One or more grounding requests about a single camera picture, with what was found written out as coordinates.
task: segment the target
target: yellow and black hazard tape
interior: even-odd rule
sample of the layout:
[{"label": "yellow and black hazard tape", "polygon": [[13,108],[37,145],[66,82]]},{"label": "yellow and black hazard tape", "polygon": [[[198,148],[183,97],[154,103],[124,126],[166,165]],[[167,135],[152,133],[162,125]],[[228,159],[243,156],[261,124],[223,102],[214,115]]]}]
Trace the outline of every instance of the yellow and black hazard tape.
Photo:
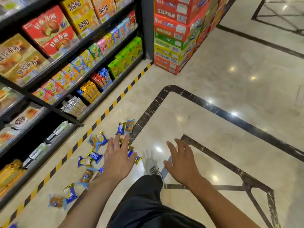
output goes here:
[{"label": "yellow and black hazard tape", "polygon": [[95,130],[101,121],[109,114],[109,112],[117,105],[117,103],[126,95],[126,93],[137,83],[137,81],[147,72],[153,65],[153,61],[132,81],[124,92],[112,103],[112,105],[101,115],[101,117],[94,123],[94,125],[82,136],[82,138],[73,146],[73,148],[64,156],[64,158],[52,169],[52,171],[45,177],[45,179],[35,188],[35,190],[24,200],[24,202],[17,208],[17,210],[6,220],[1,228],[8,228],[13,220],[23,211],[27,204],[32,201],[36,194],[47,184],[52,176],[61,168],[61,166],[72,156],[78,147],[86,140],[86,138]]}]

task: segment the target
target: hand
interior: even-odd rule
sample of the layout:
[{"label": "hand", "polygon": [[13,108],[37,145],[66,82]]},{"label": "hand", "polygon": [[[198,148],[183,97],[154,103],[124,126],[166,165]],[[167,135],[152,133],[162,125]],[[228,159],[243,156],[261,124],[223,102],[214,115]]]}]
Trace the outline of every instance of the hand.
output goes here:
[{"label": "hand", "polygon": [[110,138],[107,150],[104,153],[105,163],[102,175],[114,179],[118,183],[131,172],[137,157],[137,153],[134,152],[128,159],[129,137],[129,134],[125,136],[121,148],[119,145],[120,134],[116,135],[114,141],[113,138]]},{"label": "hand", "polygon": [[195,182],[195,179],[200,178],[201,175],[195,164],[191,148],[180,139],[175,138],[174,140],[177,143],[178,152],[174,145],[167,141],[173,165],[169,161],[164,161],[164,165],[176,181],[189,187],[189,184]]}]

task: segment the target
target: polished floor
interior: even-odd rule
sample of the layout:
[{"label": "polished floor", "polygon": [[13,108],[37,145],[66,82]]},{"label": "polished floor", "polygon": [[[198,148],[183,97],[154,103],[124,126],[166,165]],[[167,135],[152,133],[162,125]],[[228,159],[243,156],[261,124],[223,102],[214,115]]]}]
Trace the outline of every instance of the polished floor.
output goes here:
[{"label": "polished floor", "polygon": [[[104,131],[110,137],[119,122],[135,119],[132,146],[143,157],[111,195],[98,228],[106,227],[127,189],[145,174],[147,158],[153,158],[165,176],[162,202],[208,228],[215,227],[195,197],[164,169],[163,160],[170,158],[166,141],[173,142],[174,138],[191,145],[201,175],[260,227],[303,227],[301,3],[302,0],[234,0],[220,23],[230,30],[216,28],[178,76],[153,65],[98,124],[92,133]],[[269,13],[265,6],[276,14]],[[297,27],[292,28],[275,16],[259,15],[300,16],[288,19]],[[85,127],[79,128],[1,211],[0,225],[149,63],[142,61],[86,120]],[[64,187],[79,181],[85,168],[77,168],[78,157],[90,149],[83,142],[14,222],[19,222],[20,227],[56,228],[67,211],[48,207],[48,195],[60,194]],[[102,165],[103,160],[95,167]],[[82,191],[82,187],[76,188],[78,195]]]}]

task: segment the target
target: left hand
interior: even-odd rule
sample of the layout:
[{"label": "left hand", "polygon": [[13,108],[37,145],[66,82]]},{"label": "left hand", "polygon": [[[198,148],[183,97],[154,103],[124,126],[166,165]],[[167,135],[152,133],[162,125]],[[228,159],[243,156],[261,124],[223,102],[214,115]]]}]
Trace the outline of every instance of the left hand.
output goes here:
[{"label": "left hand", "polygon": [[105,163],[102,176],[114,179],[119,183],[131,172],[137,157],[137,153],[134,152],[128,159],[129,137],[129,134],[125,136],[121,147],[119,145],[120,134],[117,134],[115,139],[109,139],[108,148],[104,153]]}]

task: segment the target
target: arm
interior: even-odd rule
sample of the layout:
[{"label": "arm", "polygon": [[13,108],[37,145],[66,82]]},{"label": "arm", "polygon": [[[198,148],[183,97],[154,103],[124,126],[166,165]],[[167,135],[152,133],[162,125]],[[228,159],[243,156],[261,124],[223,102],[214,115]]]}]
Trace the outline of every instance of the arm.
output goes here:
[{"label": "arm", "polygon": [[133,153],[128,159],[129,135],[126,135],[121,148],[119,139],[120,134],[114,141],[113,138],[109,139],[102,175],[89,185],[89,191],[83,200],[58,228],[95,228],[97,226],[109,197],[121,180],[128,176],[137,157],[137,153]]},{"label": "arm", "polygon": [[173,165],[164,161],[165,168],[175,180],[184,184],[199,200],[215,226],[217,228],[259,228],[200,175],[191,148],[179,139],[175,141],[178,152],[172,143],[167,142]]}]

